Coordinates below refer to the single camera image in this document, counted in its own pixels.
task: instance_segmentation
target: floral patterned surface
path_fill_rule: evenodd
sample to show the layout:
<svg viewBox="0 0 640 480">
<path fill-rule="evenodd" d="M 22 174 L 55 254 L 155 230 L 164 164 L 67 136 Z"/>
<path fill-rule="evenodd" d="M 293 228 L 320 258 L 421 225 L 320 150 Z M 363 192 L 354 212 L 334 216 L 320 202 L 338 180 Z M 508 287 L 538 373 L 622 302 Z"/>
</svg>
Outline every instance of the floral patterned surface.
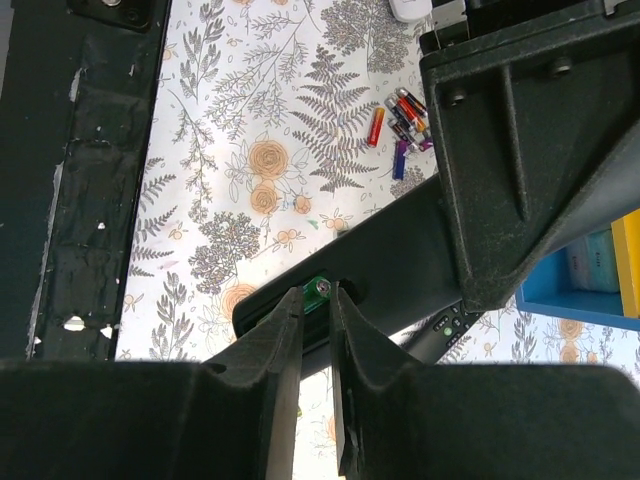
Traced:
<svg viewBox="0 0 640 480">
<path fill-rule="evenodd" d="M 395 182 L 389 129 L 365 141 L 388 93 L 421 93 L 426 29 L 387 0 L 174 2 L 118 359 L 217 354 L 241 299 L 433 174 L 426 152 Z M 639 380 L 640 336 L 509 305 L 443 361 L 599 362 Z M 337 478 L 328 370 L 303 382 L 300 411 L 294 477 Z"/>
</svg>

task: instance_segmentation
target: blue shelf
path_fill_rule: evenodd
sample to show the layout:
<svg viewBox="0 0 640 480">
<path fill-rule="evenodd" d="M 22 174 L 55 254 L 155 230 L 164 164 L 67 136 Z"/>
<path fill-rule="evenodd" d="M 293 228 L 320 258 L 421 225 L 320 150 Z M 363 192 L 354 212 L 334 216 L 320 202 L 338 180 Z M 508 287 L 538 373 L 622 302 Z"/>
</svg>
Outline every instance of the blue shelf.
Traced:
<svg viewBox="0 0 640 480">
<path fill-rule="evenodd" d="M 538 263 L 516 292 L 516 304 L 524 312 L 640 331 L 640 320 L 623 315 L 619 293 L 572 289 L 564 249 Z"/>
</svg>

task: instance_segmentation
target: yellow shelf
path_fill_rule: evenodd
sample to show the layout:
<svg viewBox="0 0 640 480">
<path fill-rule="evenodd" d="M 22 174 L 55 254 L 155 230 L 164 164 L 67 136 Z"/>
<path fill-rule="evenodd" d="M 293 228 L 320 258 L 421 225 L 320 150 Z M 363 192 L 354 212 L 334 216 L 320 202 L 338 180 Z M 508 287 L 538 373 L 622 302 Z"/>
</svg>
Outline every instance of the yellow shelf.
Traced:
<svg viewBox="0 0 640 480">
<path fill-rule="evenodd" d="M 624 316 L 640 318 L 640 210 L 613 222 L 611 229 Z"/>
</svg>

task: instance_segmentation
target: black textured plastic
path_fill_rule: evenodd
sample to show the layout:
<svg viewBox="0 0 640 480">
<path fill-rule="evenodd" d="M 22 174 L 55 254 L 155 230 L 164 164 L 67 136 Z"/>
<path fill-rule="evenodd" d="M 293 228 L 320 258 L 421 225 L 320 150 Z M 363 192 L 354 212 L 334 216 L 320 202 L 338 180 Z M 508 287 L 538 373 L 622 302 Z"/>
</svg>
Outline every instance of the black textured plastic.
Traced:
<svg viewBox="0 0 640 480">
<path fill-rule="evenodd" d="M 640 206 L 639 39 L 640 2 L 591 0 L 421 60 L 469 310 Z"/>
</svg>

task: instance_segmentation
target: screw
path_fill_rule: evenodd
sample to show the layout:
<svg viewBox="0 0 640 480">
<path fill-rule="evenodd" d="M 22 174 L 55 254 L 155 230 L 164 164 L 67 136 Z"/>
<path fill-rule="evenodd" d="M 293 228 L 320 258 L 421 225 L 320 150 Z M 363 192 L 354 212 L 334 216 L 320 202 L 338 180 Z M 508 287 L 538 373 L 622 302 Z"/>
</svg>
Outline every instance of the screw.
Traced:
<svg viewBox="0 0 640 480">
<path fill-rule="evenodd" d="M 467 92 L 462 88 L 456 88 L 449 92 L 447 95 L 447 103 L 450 107 L 456 107 L 460 105 L 467 98 Z"/>
<path fill-rule="evenodd" d="M 318 280 L 316 282 L 316 290 L 320 295 L 326 297 L 327 294 L 331 291 L 331 284 L 326 280 Z"/>
<path fill-rule="evenodd" d="M 568 57 L 560 57 L 553 61 L 549 69 L 552 77 L 558 78 L 571 72 L 571 59 Z"/>
</svg>

